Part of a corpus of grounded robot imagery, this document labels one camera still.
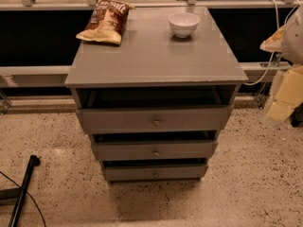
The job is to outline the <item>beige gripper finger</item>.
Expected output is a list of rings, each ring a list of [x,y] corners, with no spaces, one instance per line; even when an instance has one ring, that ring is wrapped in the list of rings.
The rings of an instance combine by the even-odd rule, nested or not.
[[[259,48],[266,52],[281,52],[285,27],[280,27],[272,36],[263,41]]]

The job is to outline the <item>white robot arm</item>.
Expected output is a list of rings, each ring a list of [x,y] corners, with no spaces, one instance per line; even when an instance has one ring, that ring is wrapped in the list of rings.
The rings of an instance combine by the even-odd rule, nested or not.
[[[303,103],[303,6],[259,48],[280,52],[283,59],[293,64],[291,69],[278,71],[274,76],[264,108],[268,122],[286,121]]]

